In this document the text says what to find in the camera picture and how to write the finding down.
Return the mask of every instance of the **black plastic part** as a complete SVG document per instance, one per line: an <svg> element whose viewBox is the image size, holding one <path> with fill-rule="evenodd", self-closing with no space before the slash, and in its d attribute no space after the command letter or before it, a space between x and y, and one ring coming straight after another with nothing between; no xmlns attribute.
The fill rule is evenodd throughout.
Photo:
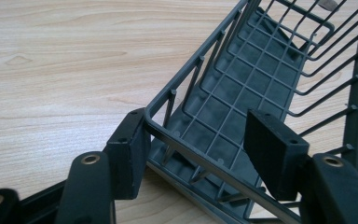
<svg viewBox="0 0 358 224"><path fill-rule="evenodd" d="M13 189L0 189L0 224L21 223L19 196Z"/></svg>
<svg viewBox="0 0 358 224"><path fill-rule="evenodd" d="M115 200L138 195L150 150L150 134L144 128L143 108L131 111L106 143Z"/></svg>
<svg viewBox="0 0 358 224"><path fill-rule="evenodd" d="M53 223L57 216L65 181L21 201L24 223Z"/></svg>
<svg viewBox="0 0 358 224"><path fill-rule="evenodd" d="M358 223L358 173L339 157L315 154L302 182L303 223Z"/></svg>
<svg viewBox="0 0 358 224"><path fill-rule="evenodd" d="M65 183L55 223L116 223L109 161L103 152L74 159Z"/></svg>
<svg viewBox="0 0 358 224"><path fill-rule="evenodd" d="M271 195L279 201L296 199L296 170L308 156L310 144L279 119L249 110L244 149Z"/></svg>

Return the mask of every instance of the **gray plastic basket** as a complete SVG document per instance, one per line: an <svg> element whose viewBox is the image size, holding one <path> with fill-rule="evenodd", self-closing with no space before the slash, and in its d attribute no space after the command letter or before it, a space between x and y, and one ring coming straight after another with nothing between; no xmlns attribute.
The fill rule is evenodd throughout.
<svg viewBox="0 0 358 224"><path fill-rule="evenodd" d="M299 222L289 205L260 187L243 150L247 110L260 109L282 121L287 115L301 120L346 92L344 108L313 118L317 121L299 134L342 120L340 146L327 150L358 170L358 8L336 22L347 1L337 2L331 11L319 1L260 2L239 2L147 107L146 129L156 137L148 165L225 222L277 220L250 218L254 203L281 221ZM289 15L296 21L287 20ZM308 64L313 71L305 69ZM294 97L311 95L344 69L350 69L349 77L340 78L326 95L301 112L289 109ZM302 78L312 80L305 91L298 89ZM186 82L187 89L180 92ZM178 96L183 101L172 112ZM164 116L161 124L154 120L158 112Z"/></svg>

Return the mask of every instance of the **plastic grid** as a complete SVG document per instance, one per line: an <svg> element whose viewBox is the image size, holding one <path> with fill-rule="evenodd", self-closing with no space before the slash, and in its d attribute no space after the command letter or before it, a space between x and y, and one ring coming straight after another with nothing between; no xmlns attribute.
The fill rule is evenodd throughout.
<svg viewBox="0 0 358 224"><path fill-rule="evenodd" d="M286 12L283 13L278 22L268 16L270 6L275 2L287 6ZM341 1L337 10L345 2ZM338 28L332 30L332 26L328 22L330 16L321 19L311 14L316 5L317 2L309 10L300 10L296 6L296 1L271 1L265 11L258 8L245 23L239 22L234 35L229 37L227 44L223 44L222 49L217 54L213 66L207 65L206 72L201 80L194 83L193 81L197 79L200 70L199 66L203 62L203 57L200 57L184 102L171 115L169 122L167 119L164 120L164 127L176 137L180 137L196 148L200 155L206 155L217 161L219 165L227 167L243 183L252 183L259 187L260 179L242 147L247 109L261 109L281 120L284 120L286 114L300 117L358 79L354 76L353 79L343 83L298 114L288 110L294 93L308 94L337 72L333 71L308 91L297 91L296 84L300 76L312 77L329 64L329 60L327 60L314 72L307 74L302 71L304 62L323 57L347 32L352 31L358 25L357 21L346 33L339 36L337 41L333 42L318 56L312 58L312 54L323 43L329 40L331 36L336 35L358 14L357 9ZM314 32L323 26L330 31L319 43L312 40L313 34L309 34L310 37L306 38L297 32L298 26L290 29L281 24L290 10L302 14L297 25L306 18L311 18L320 23ZM299 48L293 43L295 37L305 41ZM342 51L356 41L358 41L358 36L333 55L330 61L335 60ZM356 60L357 57L358 54L355 54L336 70L339 71L346 64ZM340 111L331 118L310 127L302 134L312 132L312 129L324 126L330 122L330 119L336 119L351 112L350 107L347 110ZM346 150L348 147L333 150L340 153L342 152L341 149ZM156 139L153 142L149 158L152 168L162 175L166 175L165 177L168 176L169 179L172 178L180 183L183 187L181 187L181 190L184 189L190 197L195 197L198 201L201 198L202 201L206 202L204 206L223 220L232 220L226 219L224 216L237 221L247 220L252 209L252 202L249 199L192 160L174 153L174 151L174 148L167 147Z"/></svg>

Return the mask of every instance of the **wood grain surface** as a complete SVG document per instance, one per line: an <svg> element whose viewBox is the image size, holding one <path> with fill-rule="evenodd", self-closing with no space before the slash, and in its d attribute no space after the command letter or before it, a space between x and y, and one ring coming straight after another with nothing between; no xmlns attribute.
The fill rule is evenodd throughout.
<svg viewBox="0 0 358 224"><path fill-rule="evenodd" d="M72 160L102 150L235 4L0 1L0 188L23 199L64 180ZM116 205L119 223L213 222L149 169L138 199Z"/></svg>

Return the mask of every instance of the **wire basket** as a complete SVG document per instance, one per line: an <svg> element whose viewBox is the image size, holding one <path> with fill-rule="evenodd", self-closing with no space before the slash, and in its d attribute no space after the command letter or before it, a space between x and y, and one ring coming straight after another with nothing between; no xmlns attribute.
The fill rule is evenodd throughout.
<svg viewBox="0 0 358 224"><path fill-rule="evenodd" d="M297 203L261 187L243 150L246 114L285 120L311 153L358 170L358 6L334 3L239 2L147 107L148 165L225 222L299 222ZM278 219L250 218L254 203Z"/></svg>

